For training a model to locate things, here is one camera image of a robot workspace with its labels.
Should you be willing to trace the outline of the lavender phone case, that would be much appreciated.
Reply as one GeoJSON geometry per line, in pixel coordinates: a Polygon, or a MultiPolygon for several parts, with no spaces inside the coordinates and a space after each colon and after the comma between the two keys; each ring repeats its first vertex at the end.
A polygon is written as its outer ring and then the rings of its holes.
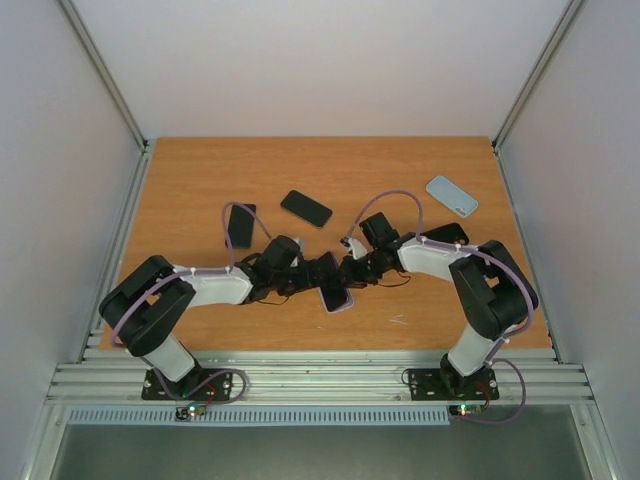
{"type": "Polygon", "coordinates": [[[324,308],[329,314],[349,309],[354,304],[354,299],[348,289],[321,289],[320,292],[324,308]]]}

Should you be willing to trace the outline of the black phone pink edge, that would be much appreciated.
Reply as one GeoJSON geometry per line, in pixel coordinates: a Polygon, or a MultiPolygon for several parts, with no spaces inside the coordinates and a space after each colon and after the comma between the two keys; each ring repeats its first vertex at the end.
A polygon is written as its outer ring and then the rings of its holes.
{"type": "Polygon", "coordinates": [[[331,252],[323,254],[317,263],[318,288],[321,289],[346,289],[341,280],[339,266],[331,252]]]}

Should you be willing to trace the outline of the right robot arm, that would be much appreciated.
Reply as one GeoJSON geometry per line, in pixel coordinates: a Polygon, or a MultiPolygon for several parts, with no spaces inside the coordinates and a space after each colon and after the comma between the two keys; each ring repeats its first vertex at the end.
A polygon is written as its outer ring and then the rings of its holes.
{"type": "Polygon", "coordinates": [[[447,399],[476,385],[506,341],[533,319],[539,300],[533,287],[499,241],[479,246],[431,232],[400,235],[382,213],[360,223],[367,245],[347,233],[340,265],[347,288],[374,285],[385,273],[422,274],[453,284],[467,325],[437,370],[436,387],[447,399]]]}

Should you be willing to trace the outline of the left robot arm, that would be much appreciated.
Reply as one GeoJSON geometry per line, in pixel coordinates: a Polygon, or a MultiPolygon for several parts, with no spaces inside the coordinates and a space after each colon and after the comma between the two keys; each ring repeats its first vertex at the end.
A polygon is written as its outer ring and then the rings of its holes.
{"type": "Polygon", "coordinates": [[[143,359],[167,395],[182,400],[194,397],[208,381],[173,334],[186,310],[258,303],[272,292],[288,298],[330,285],[334,274],[331,254],[306,260],[299,243],[283,235],[263,252],[223,268],[188,269],[154,255],[104,297],[98,312],[112,329],[112,344],[143,359]]]}

